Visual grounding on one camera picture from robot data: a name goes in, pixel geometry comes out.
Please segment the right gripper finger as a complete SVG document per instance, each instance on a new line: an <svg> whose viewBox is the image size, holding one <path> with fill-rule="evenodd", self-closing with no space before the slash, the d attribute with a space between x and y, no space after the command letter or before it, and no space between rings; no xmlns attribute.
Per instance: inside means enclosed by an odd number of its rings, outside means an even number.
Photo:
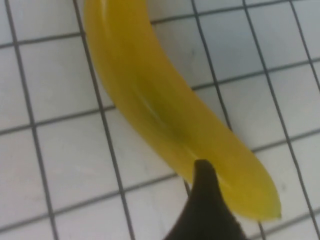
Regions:
<svg viewBox="0 0 320 240"><path fill-rule="evenodd" d="M194 162L188 200L166 240L246 240L240 223L227 207L216 171L208 160Z"/></svg>

